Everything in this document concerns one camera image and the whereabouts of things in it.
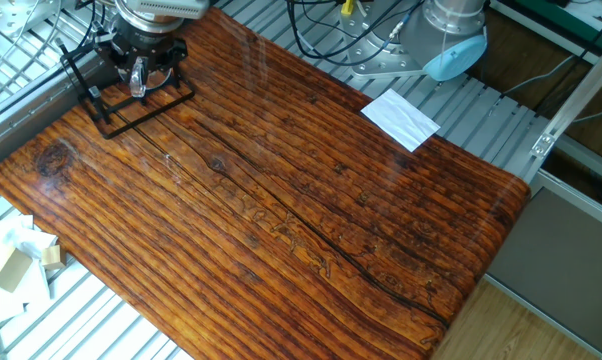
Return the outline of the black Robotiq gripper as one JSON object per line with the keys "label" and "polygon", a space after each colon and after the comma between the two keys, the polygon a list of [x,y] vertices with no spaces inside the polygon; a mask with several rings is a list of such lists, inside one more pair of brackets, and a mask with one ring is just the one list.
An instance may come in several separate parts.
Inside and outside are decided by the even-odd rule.
{"label": "black Robotiq gripper", "polygon": [[112,32],[112,41],[98,42],[94,50],[107,66],[117,69],[124,83],[130,82],[138,58],[146,83],[164,83],[172,68],[188,56],[186,42],[172,33],[148,33],[133,27],[114,27]]}

